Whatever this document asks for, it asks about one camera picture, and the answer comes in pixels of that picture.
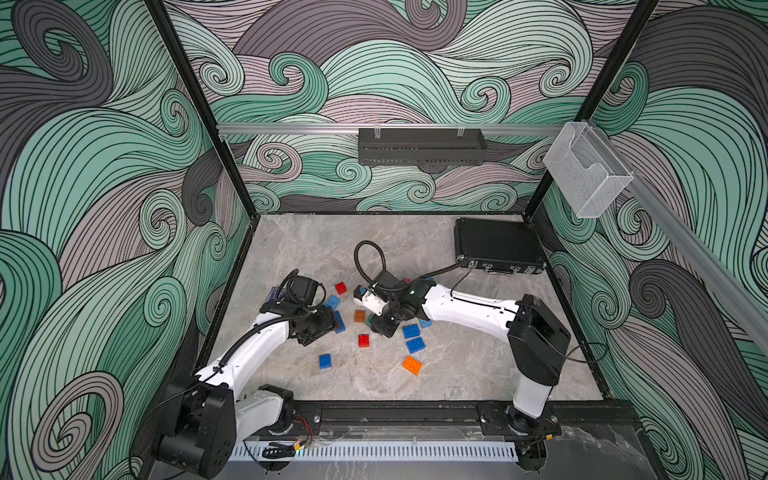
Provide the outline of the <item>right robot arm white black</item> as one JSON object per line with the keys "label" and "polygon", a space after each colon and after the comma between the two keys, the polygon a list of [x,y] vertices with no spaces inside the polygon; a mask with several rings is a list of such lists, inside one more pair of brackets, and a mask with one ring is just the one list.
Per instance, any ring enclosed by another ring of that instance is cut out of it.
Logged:
{"label": "right robot arm white black", "polygon": [[354,299],[373,314],[372,330],[387,338],[401,323],[422,319],[457,324],[506,341],[520,374],[506,414],[508,427],[522,437],[554,433],[554,421],[544,416],[545,406],[559,384],[571,334],[541,299],[530,294],[520,300],[479,297],[429,279],[398,287],[359,286]]}

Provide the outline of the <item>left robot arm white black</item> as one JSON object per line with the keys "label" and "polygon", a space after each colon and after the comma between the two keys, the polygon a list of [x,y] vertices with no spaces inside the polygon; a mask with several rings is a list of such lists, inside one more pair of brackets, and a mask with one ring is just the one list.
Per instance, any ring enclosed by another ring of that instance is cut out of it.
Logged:
{"label": "left robot arm white black", "polygon": [[293,393],[266,385],[241,394],[265,360],[288,340],[307,346],[339,327],[332,308],[272,301],[253,326],[209,365],[170,382],[156,409],[152,455],[184,472],[212,479],[235,446],[263,428],[288,430]]}

